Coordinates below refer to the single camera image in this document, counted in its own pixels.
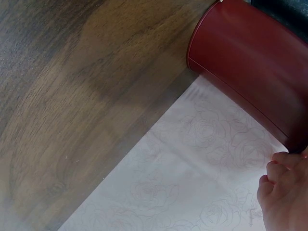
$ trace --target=red canister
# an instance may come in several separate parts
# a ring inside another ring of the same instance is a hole
[[[290,152],[308,145],[308,45],[243,0],[214,3],[197,25],[188,67],[204,75]]]

